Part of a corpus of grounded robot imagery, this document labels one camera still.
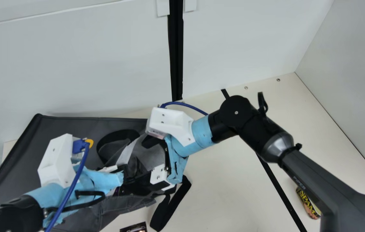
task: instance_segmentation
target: black fabric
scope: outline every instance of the black fabric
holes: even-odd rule
[[[230,97],[230,95],[228,95],[228,92],[226,89],[222,89],[221,92],[222,92],[222,95],[224,95],[225,99]]]
[[[184,54],[183,0],[169,0],[168,45],[172,101],[182,99],[182,67]]]
[[[155,210],[149,226],[151,226],[151,228],[158,232],[161,231],[171,219],[179,203],[185,197],[185,194],[187,194],[190,188],[191,182],[184,175],[182,178],[182,184],[179,187],[178,191],[174,194],[172,199],[169,193],[165,194],[166,197]]]
[[[139,133],[135,130],[118,130],[118,131],[114,131],[112,133],[109,133],[109,134],[105,135],[103,138],[101,138],[98,141],[97,152],[99,152],[99,150],[105,144],[111,143],[113,141],[129,139],[130,142],[128,144],[130,144],[132,141],[134,141],[137,138],[139,138]]]
[[[258,92],[258,105],[259,105],[258,111],[260,111],[261,114],[265,115],[265,113],[267,113],[268,111],[268,104],[265,101],[262,92]]]
[[[113,131],[144,131],[146,124],[146,119],[35,115],[0,167],[0,204],[41,186],[37,169],[51,139],[69,133],[98,142]],[[98,170],[103,165],[94,145],[89,151],[85,166]],[[64,223],[55,226],[52,231],[98,232],[121,213],[148,207],[155,202],[153,197],[107,197],[92,207],[83,208],[66,217]]]

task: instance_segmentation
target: gray fabric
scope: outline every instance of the gray fabric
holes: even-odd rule
[[[102,137],[123,129],[144,131],[146,123],[146,119],[66,118],[35,115],[0,167],[0,204],[41,186],[37,168],[51,139],[65,133],[78,138],[93,139],[95,144],[90,149],[85,166],[88,169],[97,169],[104,165],[96,152],[96,143]],[[106,149],[104,157],[110,159],[110,156],[120,154],[124,144],[127,142],[108,144],[104,148]],[[156,157],[157,150],[152,148],[148,151],[150,155]],[[138,148],[135,153],[134,160],[138,156],[146,165],[153,164],[145,156],[142,148]],[[65,223],[57,225],[52,231],[98,232],[119,214],[154,203],[155,200],[151,197],[133,195],[108,197],[93,207],[81,209],[65,218]]]
[[[154,167],[165,163],[165,151],[159,144],[149,149],[143,147],[141,143],[146,136],[147,134],[144,133],[138,138],[137,144],[132,150],[132,155],[138,158],[147,171],[151,171]]]

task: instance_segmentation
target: black strap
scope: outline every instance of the black strap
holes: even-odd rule
[[[105,194],[102,191],[78,191],[77,190],[77,191],[75,191],[75,196],[76,196],[76,198],[79,198],[79,196],[101,196],[101,197],[98,197],[97,199],[87,202],[87,203],[64,207],[64,209],[62,210],[62,213],[72,211],[72,210],[78,210],[78,209],[82,209],[82,208],[86,208],[86,207],[91,207],[95,204],[100,203],[101,201],[103,201],[105,199]],[[46,210],[48,212],[53,212],[53,211],[58,210],[58,207],[49,207]]]
[[[119,140],[126,140],[129,139],[130,143],[139,137],[139,133],[135,130],[118,130],[112,133],[105,135],[97,144],[97,152],[103,147],[105,144],[119,141]]]
[[[261,114],[265,115],[265,113],[267,113],[268,111],[268,104],[265,101],[262,92],[258,93],[258,105],[259,105],[258,111],[260,111]]]
[[[191,182],[186,176],[182,177],[182,185],[179,187],[178,191],[174,194],[171,201],[170,195],[166,194],[165,199],[158,205],[151,218],[149,226],[154,230],[160,232],[171,219],[175,210],[177,209],[179,203],[185,197],[188,190],[191,188]]]

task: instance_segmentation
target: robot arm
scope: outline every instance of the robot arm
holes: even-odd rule
[[[187,146],[179,142],[185,137],[166,135],[170,157],[174,157],[171,170],[177,176],[171,174],[168,180],[179,181],[189,155],[239,135],[264,161],[277,163],[319,207],[321,232],[365,232],[365,195],[302,154],[301,145],[294,145],[293,137],[266,116],[268,106],[262,93],[258,97],[259,109],[244,97],[232,96],[218,111],[190,123],[195,142]]]
[[[182,181],[185,165],[191,154],[239,135],[258,156],[266,162],[277,163],[305,190],[322,211],[321,232],[365,232],[365,195],[356,192],[302,154],[299,151],[300,146],[294,145],[293,137],[266,116],[268,106],[262,93],[258,97],[259,109],[253,107],[248,99],[233,96],[224,101],[219,110],[196,121],[181,111],[154,108],[147,122],[147,133],[166,141],[164,150],[169,157],[166,157],[168,161],[165,164],[151,171],[150,183],[156,189],[172,188]],[[68,153],[66,157],[73,158],[72,153]],[[45,170],[48,166],[46,164],[42,168]],[[70,170],[64,177],[71,179],[73,172]],[[110,173],[111,169],[106,172],[101,175],[100,172],[85,170],[79,179],[78,188],[75,189],[103,191],[106,194],[122,185],[124,176],[121,173]],[[2,204],[0,231],[10,229],[33,232],[46,227],[52,217],[47,215],[47,209],[57,207],[61,197],[65,195],[66,181],[63,180],[64,178],[50,176],[41,178],[41,188]],[[49,201],[50,194],[47,194],[47,189],[50,188],[56,196],[52,201]],[[82,203],[72,195],[71,207]],[[61,217],[74,212],[75,210],[70,210]]]

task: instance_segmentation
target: blue tube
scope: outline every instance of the blue tube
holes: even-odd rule
[[[56,211],[56,213],[54,214],[51,222],[46,227],[45,232],[50,232],[51,231],[51,229],[55,225],[56,221],[58,220],[59,216],[61,215],[62,210],[64,209],[66,203],[68,202],[69,197],[71,196],[71,194],[73,192],[73,189],[75,188],[76,183],[78,182],[78,179],[81,176],[82,170],[83,170],[83,168],[85,166],[85,161],[86,161],[86,158],[88,157],[88,153],[89,153],[89,145],[90,145],[89,143],[85,142],[85,152],[84,152],[84,155],[82,157],[82,161],[79,164],[78,170],[76,171],[75,178],[73,179],[72,184],[71,184],[71,186],[68,189],[68,192],[66,193],[65,197],[63,198],[63,201],[60,204],[60,206],[59,206],[58,210]]]
[[[164,103],[160,106],[160,108],[165,108],[166,106],[169,106],[169,105],[180,105],[180,106],[185,106],[185,107],[188,107],[188,108],[191,108],[193,110],[196,110],[200,113],[202,113],[203,115],[208,115],[206,112],[198,109],[197,107],[195,106],[191,106],[190,104],[187,104],[187,103],[182,103],[182,102],[178,102],[178,101],[171,101],[171,102],[167,102],[167,103]]]

